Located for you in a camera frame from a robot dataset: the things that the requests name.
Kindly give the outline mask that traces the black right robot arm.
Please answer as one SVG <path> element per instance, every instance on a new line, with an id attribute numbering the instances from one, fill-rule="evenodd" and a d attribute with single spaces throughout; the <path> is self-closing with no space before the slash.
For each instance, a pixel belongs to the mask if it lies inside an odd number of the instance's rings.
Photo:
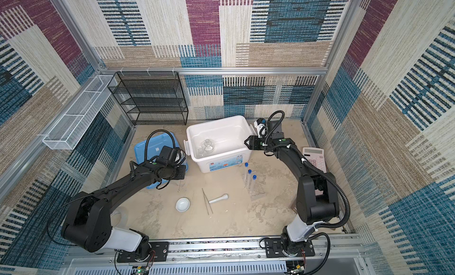
<path id="1" fill-rule="evenodd" d="M 256 132 L 244 144 L 252 151 L 275 156 L 285 163 L 297 180 L 297 216 L 281 235 L 284 254 L 293 256 L 304 243 L 316 238 L 316 230 L 344 226 L 350 219 L 351 207 L 334 175 L 315 167 L 295 142 L 284 136 L 281 131 L 283 120 L 282 110 L 275 111 L 268 119 L 257 119 L 254 122 Z"/>

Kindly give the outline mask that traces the white ceramic pestle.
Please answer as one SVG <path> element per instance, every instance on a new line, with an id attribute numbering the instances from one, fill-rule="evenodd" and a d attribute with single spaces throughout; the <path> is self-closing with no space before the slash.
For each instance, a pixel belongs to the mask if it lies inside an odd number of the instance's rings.
<path id="1" fill-rule="evenodd" d="M 209 204 L 213 204 L 213 203 L 217 203 L 217 202 L 220 202 L 222 200 L 228 200 L 229 199 L 229 195 L 228 194 L 223 194 L 221 195 L 220 197 L 218 198 L 215 198 L 215 199 L 212 199 L 212 200 L 209 200 Z"/>

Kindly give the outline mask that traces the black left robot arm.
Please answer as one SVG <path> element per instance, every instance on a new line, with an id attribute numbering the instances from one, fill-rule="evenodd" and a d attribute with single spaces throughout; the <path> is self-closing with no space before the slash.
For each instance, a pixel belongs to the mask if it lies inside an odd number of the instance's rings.
<path id="1" fill-rule="evenodd" d="M 131 161 L 130 173 L 111 185 L 91 193 L 80 192 L 68 203 L 60 235 L 68 246 L 79 246 L 88 252 L 112 249 L 132 253 L 138 260 L 149 256 L 152 247 L 149 237 L 135 230 L 117 228 L 111 224 L 111 214 L 126 200 L 143 188 L 163 180 L 182 180 L 186 174 L 186 154 L 177 146 L 176 139 L 167 130 L 161 130 L 171 139 L 171 146 L 164 146 L 156 155 L 149 157 L 149 143 L 145 141 L 144 160 L 140 164 Z"/>

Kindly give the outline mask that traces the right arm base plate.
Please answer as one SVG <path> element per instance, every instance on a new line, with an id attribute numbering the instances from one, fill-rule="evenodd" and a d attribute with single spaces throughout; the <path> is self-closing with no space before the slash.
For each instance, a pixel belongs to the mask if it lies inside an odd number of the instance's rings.
<path id="1" fill-rule="evenodd" d="M 311 241 L 294 243 L 286 239 L 264 237 L 260 239 L 259 246 L 265 250 L 267 258 L 315 256 Z"/>

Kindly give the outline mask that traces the small glass beaker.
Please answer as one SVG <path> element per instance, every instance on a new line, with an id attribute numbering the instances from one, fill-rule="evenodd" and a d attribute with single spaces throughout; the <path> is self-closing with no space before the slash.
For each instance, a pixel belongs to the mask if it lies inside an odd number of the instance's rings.
<path id="1" fill-rule="evenodd" d="M 197 158 L 204 158 L 206 156 L 206 151 L 202 148 L 197 150 Z"/>

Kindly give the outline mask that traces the glass flask with stopper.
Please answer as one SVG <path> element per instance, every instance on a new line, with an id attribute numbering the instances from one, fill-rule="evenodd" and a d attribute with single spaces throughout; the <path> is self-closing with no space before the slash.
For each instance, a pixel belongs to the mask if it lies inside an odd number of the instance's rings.
<path id="1" fill-rule="evenodd" d="M 206 139 L 201 144 L 201 150 L 203 154 L 210 154 L 214 151 L 214 143 L 210 139 Z"/>

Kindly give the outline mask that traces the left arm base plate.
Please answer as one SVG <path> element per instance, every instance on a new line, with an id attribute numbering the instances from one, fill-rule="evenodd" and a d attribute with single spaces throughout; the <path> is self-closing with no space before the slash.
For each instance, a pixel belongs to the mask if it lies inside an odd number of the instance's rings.
<path id="1" fill-rule="evenodd" d="M 134 252 L 120 251 L 116 263 L 152 263 L 165 262 L 169 251 L 169 242 L 149 242 L 141 244 Z"/>

